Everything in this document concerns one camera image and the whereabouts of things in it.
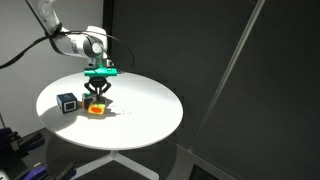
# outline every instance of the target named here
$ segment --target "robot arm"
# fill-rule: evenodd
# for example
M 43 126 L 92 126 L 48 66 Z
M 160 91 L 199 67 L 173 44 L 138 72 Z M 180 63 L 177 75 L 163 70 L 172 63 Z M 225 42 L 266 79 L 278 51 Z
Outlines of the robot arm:
M 107 59 L 107 54 L 104 53 L 108 48 L 106 36 L 89 32 L 86 34 L 59 35 L 60 32 L 68 32 L 68 30 L 62 26 L 62 23 L 53 10 L 52 4 L 55 1 L 56 0 L 26 0 L 46 35 L 52 36 L 50 43 L 53 49 L 63 55 L 89 59 Z M 106 31 L 99 27 L 89 26 L 86 31 L 106 35 Z

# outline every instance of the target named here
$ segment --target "orange block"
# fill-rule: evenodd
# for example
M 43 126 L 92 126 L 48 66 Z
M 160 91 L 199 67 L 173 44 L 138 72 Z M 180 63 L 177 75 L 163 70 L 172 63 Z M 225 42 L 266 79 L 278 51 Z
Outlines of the orange block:
M 91 114 L 103 114 L 106 108 L 105 104 L 91 103 L 88 108 L 88 112 Z

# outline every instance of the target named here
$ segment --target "gray wall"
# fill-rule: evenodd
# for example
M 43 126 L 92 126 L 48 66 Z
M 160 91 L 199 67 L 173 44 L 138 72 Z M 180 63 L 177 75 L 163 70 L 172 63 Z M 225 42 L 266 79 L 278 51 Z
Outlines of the gray wall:
M 266 1 L 197 155 L 239 179 L 320 179 L 319 7 Z
M 129 71 L 171 88 L 184 117 L 173 139 L 188 148 L 252 13 L 246 0 L 116 0 L 113 35 L 136 57 Z M 129 68 L 130 56 L 113 42 L 112 57 Z
M 103 0 L 60 0 L 54 7 L 67 29 L 102 27 Z M 0 64 L 44 35 L 24 0 L 0 1 L 0 32 Z M 6 125 L 22 136 L 43 128 L 35 109 L 38 95 L 53 81 L 81 72 L 86 62 L 57 54 L 46 41 L 16 64 L 0 70 L 0 112 Z

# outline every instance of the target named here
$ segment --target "table base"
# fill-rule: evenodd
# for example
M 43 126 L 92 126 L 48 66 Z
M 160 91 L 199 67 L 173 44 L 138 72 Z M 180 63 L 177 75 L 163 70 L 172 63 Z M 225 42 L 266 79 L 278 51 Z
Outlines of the table base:
M 159 175 L 156 172 L 151 171 L 150 169 L 142 166 L 141 164 L 138 164 L 132 161 L 131 159 L 121 155 L 119 151 L 111 151 L 110 154 L 77 168 L 77 174 L 72 179 L 77 179 L 111 161 L 116 161 L 151 180 L 159 179 Z

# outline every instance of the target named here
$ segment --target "table top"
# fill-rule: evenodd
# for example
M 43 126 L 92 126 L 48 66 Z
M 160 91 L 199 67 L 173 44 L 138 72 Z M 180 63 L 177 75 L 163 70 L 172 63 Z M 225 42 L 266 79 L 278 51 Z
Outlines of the table top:
M 112 86 L 103 94 L 109 102 L 103 115 L 82 108 L 62 114 L 56 96 L 71 92 L 81 101 L 88 80 L 83 72 L 66 76 L 47 86 L 37 100 L 44 126 L 68 142 L 102 150 L 135 149 L 165 139 L 182 120 L 181 102 L 170 89 L 132 73 L 107 78 Z

